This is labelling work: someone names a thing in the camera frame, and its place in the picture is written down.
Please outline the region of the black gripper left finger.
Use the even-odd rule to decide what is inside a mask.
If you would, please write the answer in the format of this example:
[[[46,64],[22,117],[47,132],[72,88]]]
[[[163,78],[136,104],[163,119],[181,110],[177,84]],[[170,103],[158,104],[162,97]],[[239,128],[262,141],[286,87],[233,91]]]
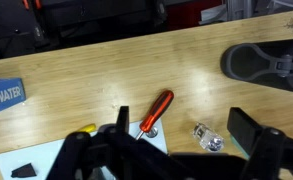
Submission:
[[[115,129],[118,132],[129,132],[129,107],[121,106],[117,117]]]

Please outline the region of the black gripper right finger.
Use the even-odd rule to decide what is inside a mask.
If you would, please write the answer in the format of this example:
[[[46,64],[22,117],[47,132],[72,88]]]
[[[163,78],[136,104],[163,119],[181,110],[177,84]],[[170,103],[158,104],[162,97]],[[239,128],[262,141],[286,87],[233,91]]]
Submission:
[[[227,129],[246,155],[250,155],[263,127],[239,107],[229,111]]]

